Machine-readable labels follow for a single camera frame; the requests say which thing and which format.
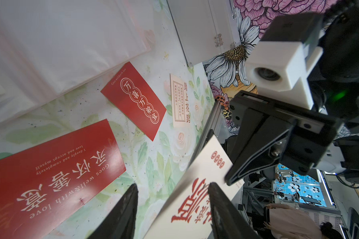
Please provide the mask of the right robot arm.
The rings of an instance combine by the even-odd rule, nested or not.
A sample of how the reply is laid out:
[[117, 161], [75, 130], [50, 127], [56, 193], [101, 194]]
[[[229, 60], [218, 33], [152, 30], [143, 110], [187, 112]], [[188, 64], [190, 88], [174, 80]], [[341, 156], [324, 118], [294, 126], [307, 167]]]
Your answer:
[[359, 1], [276, 17], [245, 66], [257, 93], [229, 103], [240, 131], [224, 143], [225, 183], [282, 164], [359, 188]]

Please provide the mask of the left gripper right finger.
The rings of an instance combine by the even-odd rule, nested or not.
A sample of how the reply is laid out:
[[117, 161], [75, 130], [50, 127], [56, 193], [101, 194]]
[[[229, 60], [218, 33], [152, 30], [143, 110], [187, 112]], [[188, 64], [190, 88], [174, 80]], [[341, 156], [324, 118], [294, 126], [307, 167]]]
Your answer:
[[215, 239], [261, 239], [244, 220], [217, 183], [208, 187], [212, 233]]

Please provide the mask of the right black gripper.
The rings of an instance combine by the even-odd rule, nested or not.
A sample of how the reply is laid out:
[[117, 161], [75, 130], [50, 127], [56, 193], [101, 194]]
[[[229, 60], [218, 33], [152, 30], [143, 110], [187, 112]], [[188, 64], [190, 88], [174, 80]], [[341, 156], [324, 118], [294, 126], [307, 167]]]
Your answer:
[[343, 125], [339, 118], [246, 91], [236, 94], [229, 107], [239, 133], [224, 142], [232, 162], [224, 177], [228, 186], [278, 164], [307, 175]]

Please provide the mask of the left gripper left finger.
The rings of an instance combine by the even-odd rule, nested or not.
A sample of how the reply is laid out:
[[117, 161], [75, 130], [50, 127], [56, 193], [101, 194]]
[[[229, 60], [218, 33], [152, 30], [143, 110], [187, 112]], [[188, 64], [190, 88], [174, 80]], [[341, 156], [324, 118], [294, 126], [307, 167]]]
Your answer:
[[138, 187], [132, 184], [90, 239], [132, 239], [138, 209]]

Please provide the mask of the pink photo album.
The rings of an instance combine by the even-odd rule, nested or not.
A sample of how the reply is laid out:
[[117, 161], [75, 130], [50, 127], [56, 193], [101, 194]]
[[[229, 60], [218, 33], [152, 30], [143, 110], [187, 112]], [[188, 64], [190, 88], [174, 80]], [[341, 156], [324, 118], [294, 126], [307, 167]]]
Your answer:
[[127, 1], [0, 1], [0, 125], [149, 50]]

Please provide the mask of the cream card with red characters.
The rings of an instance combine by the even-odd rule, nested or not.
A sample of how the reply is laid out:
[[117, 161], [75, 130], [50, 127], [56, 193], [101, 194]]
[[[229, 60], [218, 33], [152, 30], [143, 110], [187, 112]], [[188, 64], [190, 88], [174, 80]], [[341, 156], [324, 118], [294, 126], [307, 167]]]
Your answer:
[[215, 182], [228, 199], [244, 185], [239, 180], [229, 186], [225, 176], [232, 162], [216, 136], [212, 136], [189, 166], [147, 231], [147, 239], [206, 239], [212, 228], [210, 183]]

